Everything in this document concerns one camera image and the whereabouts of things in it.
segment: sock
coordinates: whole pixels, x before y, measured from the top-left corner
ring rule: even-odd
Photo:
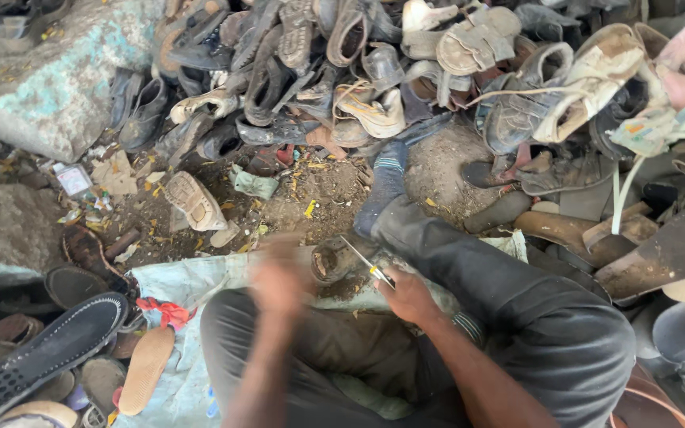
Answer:
[[[377,156],[374,173],[375,182],[364,205],[356,213],[353,230],[360,236],[369,238],[371,227],[393,199],[406,192],[404,187],[404,169],[409,149],[402,141],[391,141]]]

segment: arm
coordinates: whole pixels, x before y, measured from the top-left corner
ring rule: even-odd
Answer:
[[[303,295],[313,284],[295,263],[288,238],[275,240],[253,272],[252,293],[260,314],[242,383],[224,414],[224,428],[272,428],[285,425],[290,346],[306,312]]]
[[[395,281],[395,291],[381,281],[375,286],[398,317],[429,336],[456,382],[473,426],[558,426],[545,407],[453,325],[419,278],[395,267],[385,273]]]

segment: rubber sole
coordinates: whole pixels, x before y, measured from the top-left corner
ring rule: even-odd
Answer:
[[[174,350],[175,334],[168,327],[148,331],[134,349],[128,365],[126,384],[120,393],[118,410],[133,416],[147,406],[157,380]]]

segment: grey rock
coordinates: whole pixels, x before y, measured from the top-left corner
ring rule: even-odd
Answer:
[[[52,190],[0,184],[0,286],[31,283],[64,263],[61,216]]]
[[[75,0],[62,30],[27,53],[0,52],[0,140],[62,162],[79,160],[109,123],[116,67],[151,64],[153,27],[162,15],[163,2]]]

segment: red cloth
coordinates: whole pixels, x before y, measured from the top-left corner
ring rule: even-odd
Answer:
[[[136,305],[143,311],[157,309],[162,314],[160,317],[160,325],[172,325],[176,331],[185,326],[197,313],[197,308],[190,314],[189,311],[175,303],[158,303],[154,297],[138,298],[136,299]]]

